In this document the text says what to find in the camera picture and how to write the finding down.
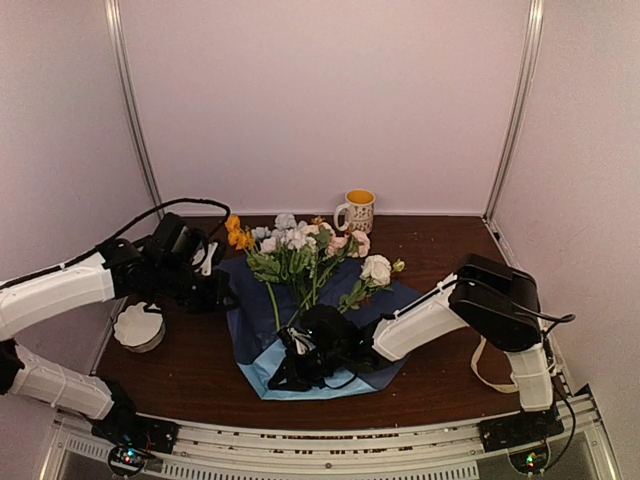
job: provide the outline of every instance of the dark brown wooden table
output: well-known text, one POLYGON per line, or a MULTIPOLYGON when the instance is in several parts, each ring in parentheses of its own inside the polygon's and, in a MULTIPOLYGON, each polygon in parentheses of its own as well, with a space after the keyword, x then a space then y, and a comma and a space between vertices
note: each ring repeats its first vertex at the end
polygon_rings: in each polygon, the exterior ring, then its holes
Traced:
MULTIPOLYGON (((216 219, 194 219, 211 228, 216 219)), ((243 218, 265 225, 272 217, 243 218)), ((480 218, 376 217, 372 252, 407 268, 399 280, 431 290, 474 252, 502 261, 480 218)), ((479 337, 471 329, 452 332, 423 346, 383 392, 328 401, 277 402, 258 398, 234 362, 224 316, 189 316, 166 306, 167 332, 153 351, 135 354, 111 339, 98 373, 120 382, 139 411, 180 420, 270 429, 361 429, 404 427, 480 418, 515 411, 517 395, 483 385, 469 368, 479 337)), ((480 371, 507 382, 509 365, 488 346, 480 371)))

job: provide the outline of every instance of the blue paper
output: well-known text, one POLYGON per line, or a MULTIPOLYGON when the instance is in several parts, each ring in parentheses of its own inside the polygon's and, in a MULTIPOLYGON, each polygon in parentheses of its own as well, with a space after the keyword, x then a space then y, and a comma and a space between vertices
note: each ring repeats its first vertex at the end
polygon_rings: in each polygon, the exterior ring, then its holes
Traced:
MULTIPOLYGON (((322 400, 348 395, 380 391, 389 385, 406 361, 375 373, 360 374, 353 382, 338 390, 313 388, 307 392, 269 390, 267 382, 284 358, 284 346, 276 335, 276 321, 266 285, 256 280, 247 266, 246 258, 225 260, 220 265, 231 276, 231 288, 238 295, 241 307, 227 313, 227 322, 233 342, 236 362, 258 396, 264 400, 322 400)), ((347 259, 337 273, 319 292, 318 303, 337 306, 340 297, 351 292, 361 272, 361 262, 347 259)), ((421 296, 399 282, 393 282, 393 291, 380 291, 368 305, 347 312, 345 316, 358 327, 377 320, 383 313, 401 309, 421 296)), ((296 311, 296 303, 289 289, 273 285, 280 312, 281 326, 285 326, 296 311)), ((326 379, 332 387, 348 382, 353 373, 339 370, 326 379)))

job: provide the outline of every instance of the beige strap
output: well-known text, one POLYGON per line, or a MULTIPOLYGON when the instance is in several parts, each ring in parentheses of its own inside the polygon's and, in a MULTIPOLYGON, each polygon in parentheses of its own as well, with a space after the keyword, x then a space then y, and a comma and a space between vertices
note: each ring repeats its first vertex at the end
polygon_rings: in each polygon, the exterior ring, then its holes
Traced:
POLYGON ((484 347, 486 344, 487 339, 484 337, 480 337, 480 344, 478 345, 478 348, 476 348, 476 351, 473 352, 473 356, 471 357, 471 370, 473 370, 473 373, 476 374, 476 377, 478 377, 482 383, 493 388, 494 390, 500 393, 516 393, 518 391, 518 386, 515 383, 512 383, 511 385, 494 385, 491 382, 487 382, 480 375, 480 372, 478 371, 478 361, 480 360, 480 357, 484 352, 484 347))

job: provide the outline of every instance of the table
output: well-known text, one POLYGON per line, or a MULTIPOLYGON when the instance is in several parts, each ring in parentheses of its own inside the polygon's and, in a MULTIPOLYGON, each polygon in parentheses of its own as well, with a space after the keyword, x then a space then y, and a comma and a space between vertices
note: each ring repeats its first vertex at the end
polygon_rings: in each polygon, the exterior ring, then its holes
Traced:
MULTIPOLYGON (((243 218, 266 225, 273 217, 243 218)), ((210 229, 215 218, 190 222, 210 229)), ((431 290, 467 253, 502 261, 476 217, 377 216, 372 253, 407 263, 398 278, 420 292, 431 290)), ((517 395, 483 385, 469 368, 479 336, 452 332, 417 349, 383 392, 328 401, 276 402, 258 398, 234 362, 224 315, 190 316, 163 305, 167 332, 153 351, 135 354, 113 338, 98 374, 118 381, 142 413, 185 421, 265 429, 362 429, 427 425, 508 413, 517 395)), ((509 381, 502 352, 488 346, 480 371, 492 382, 509 381)))

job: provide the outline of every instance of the mug handle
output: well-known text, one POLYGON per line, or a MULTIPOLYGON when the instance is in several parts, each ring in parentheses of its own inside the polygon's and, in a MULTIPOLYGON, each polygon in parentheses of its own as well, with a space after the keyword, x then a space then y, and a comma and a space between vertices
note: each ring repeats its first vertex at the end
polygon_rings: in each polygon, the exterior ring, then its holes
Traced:
POLYGON ((336 228, 341 231, 344 232, 347 228, 349 228, 349 207, 351 205, 349 205, 348 203, 343 203, 342 205, 338 205, 338 208, 336 208, 336 211, 333 213, 333 224, 336 226, 336 228), (342 225, 340 225, 340 214, 345 211, 344 214, 344 223, 342 225))

